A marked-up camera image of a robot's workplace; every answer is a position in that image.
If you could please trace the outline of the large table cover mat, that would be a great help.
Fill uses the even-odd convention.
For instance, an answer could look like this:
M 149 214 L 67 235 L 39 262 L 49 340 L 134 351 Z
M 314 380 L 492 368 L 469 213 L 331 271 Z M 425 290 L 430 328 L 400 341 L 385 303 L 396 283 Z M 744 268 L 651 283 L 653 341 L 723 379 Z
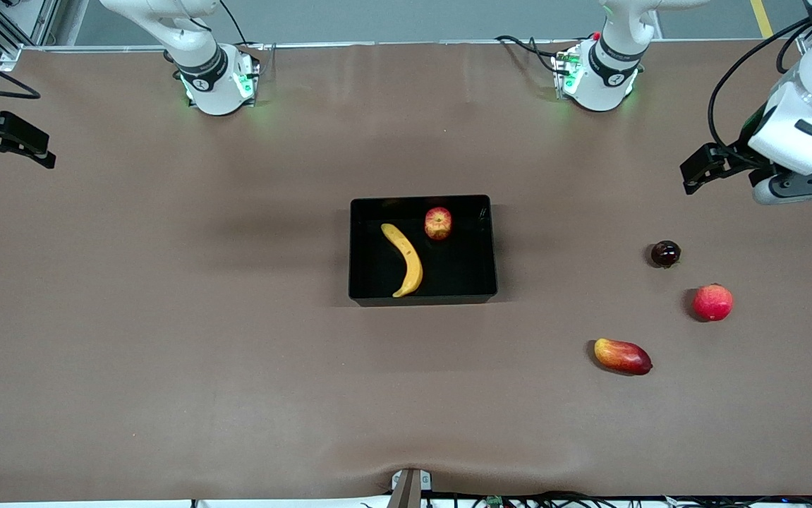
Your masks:
M 679 164 L 749 41 L 658 42 L 621 109 L 498 44 L 281 48 L 260 102 L 184 105 L 161 54 L 28 52 L 0 99 L 0 502 L 812 495 L 812 202 Z M 498 293 L 364 308 L 350 203 L 486 194 Z M 650 246 L 680 245 L 670 269 Z M 700 286 L 734 296 L 695 315 Z M 653 368 L 600 366 L 599 338 Z

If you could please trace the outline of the red yellow apple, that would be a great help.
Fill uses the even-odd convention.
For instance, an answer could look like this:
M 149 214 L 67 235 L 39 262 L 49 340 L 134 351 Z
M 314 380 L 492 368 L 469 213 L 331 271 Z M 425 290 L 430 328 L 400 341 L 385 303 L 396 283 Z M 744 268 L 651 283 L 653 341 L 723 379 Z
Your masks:
M 434 241 L 443 241 L 453 231 L 453 216 L 444 207 L 435 207 L 425 213 L 424 232 L 426 237 Z

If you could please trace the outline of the black plastic box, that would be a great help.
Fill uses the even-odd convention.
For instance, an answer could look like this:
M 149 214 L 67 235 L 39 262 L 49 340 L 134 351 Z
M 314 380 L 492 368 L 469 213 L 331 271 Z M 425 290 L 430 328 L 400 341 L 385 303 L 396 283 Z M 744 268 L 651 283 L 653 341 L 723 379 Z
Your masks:
M 443 241 L 424 232 L 425 213 L 447 208 L 453 231 Z M 406 272 L 399 251 L 385 238 L 392 223 L 411 241 L 424 266 L 415 293 L 394 298 Z M 485 303 L 498 293 L 492 203 L 486 194 L 357 198 L 349 208 L 348 295 L 364 308 Z

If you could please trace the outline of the yellow banana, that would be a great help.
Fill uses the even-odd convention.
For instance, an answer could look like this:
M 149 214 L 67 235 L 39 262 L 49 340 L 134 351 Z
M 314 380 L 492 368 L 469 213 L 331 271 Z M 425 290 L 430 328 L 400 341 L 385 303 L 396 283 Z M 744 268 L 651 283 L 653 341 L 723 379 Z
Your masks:
M 424 266 L 418 256 L 418 251 L 402 234 L 402 231 L 399 231 L 392 223 L 382 223 L 381 231 L 387 241 L 399 251 L 406 267 L 401 286 L 392 294 L 392 297 L 405 297 L 415 293 L 424 279 Z

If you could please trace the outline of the dark purple round fruit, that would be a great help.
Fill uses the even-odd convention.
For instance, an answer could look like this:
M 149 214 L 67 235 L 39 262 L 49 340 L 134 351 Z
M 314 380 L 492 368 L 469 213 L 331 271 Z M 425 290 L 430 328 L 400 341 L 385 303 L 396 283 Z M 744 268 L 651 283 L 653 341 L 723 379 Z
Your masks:
M 680 245 L 671 240 L 658 241 L 650 246 L 650 262 L 661 269 L 670 269 L 679 263 L 681 254 Z

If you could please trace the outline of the metal table edge bracket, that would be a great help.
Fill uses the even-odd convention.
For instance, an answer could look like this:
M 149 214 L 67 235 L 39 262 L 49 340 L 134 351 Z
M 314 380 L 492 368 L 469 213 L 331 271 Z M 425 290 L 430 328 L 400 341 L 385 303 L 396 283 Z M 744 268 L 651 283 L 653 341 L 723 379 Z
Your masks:
M 434 508 L 432 474 L 429 471 L 404 468 L 392 475 L 392 495 L 387 508 Z

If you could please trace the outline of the red yellow mango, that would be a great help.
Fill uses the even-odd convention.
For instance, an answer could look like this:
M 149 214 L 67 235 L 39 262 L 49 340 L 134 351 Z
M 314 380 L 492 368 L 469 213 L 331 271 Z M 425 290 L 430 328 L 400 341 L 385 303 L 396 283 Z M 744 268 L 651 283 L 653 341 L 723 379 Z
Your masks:
M 650 354 L 637 344 L 627 341 L 599 338 L 593 343 L 593 354 L 600 366 L 613 372 L 645 375 L 653 368 Z

